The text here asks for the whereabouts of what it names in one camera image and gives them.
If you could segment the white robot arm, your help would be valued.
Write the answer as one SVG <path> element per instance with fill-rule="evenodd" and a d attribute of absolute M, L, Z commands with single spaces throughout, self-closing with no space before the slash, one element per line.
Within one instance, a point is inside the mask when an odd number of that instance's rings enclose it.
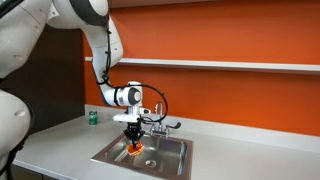
<path fill-rule="evenodd" d="M 108 0 L 1 0 L 0 180 L 11 180 L 10 168 L 28 136 L 84 112 L 51 82 L 73 90 L 84 88 L 80 72 L 80 36 L 93 53 L 92 68 L 102 101 L 129 109 L 116 118 L 135 122 L 142 107 L 136 82 L 114 87 L 108 71 L 123 56 Z"/>

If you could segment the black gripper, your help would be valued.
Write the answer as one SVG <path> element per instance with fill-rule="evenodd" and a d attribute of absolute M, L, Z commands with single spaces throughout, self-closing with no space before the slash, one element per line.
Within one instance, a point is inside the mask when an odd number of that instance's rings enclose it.
<path fill-rule="evenodd" d="M 139 145 L 140 139 L 145 134 L 145 131 L 141 127 L 141 123 L 127 123 L 127 128 L 123 131 L 128 140 L 130 140 L 130 145 L 135 148 Z"/>

